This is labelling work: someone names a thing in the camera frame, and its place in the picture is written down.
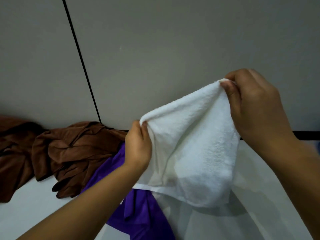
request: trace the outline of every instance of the left hand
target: left hand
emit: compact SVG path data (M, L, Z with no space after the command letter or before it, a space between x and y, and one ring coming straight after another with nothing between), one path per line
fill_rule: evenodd
M138 120L132 123L132 127L125 137L125 161L133 169L147 169L152 153L152 143L149 137L147 123L142 126Z

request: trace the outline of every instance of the white towel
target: white towel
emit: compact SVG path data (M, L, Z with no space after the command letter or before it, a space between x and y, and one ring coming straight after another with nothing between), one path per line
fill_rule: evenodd
M196 207L228 202L240 136L219 81L145 114L144 121L152 157L135 189Z

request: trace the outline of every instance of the hand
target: hand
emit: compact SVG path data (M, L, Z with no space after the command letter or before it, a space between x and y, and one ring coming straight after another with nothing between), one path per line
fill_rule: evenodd
M253 69L240 69L221 82L229 99L231 117L243 140L258 154L279 148L294 136L278 90Z
M140 127L139 121L132 123L132 127L125 137L125 165L143 170L147 169L152 153L152 143L149 137L147 123Z

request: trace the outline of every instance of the brown garment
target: brown garment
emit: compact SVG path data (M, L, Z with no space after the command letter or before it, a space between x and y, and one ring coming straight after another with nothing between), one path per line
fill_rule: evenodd
M57 198L75 197L95 170L118 151L126 132L108 129L99 122L79 122L39 135L32 146L32 165L37 181L52 174L58 182Z
M33 177L31 148L44 129L33 122L0 116L0 202Z

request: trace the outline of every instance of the purple shirt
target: purple shirt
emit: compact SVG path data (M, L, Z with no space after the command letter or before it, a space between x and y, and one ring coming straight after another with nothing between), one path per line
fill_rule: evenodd
M94 173L86 191L125 162L125 144ZM175 239L172 229L156 199L148 190L132 189L115 210L107 224L130 235L131 240Z

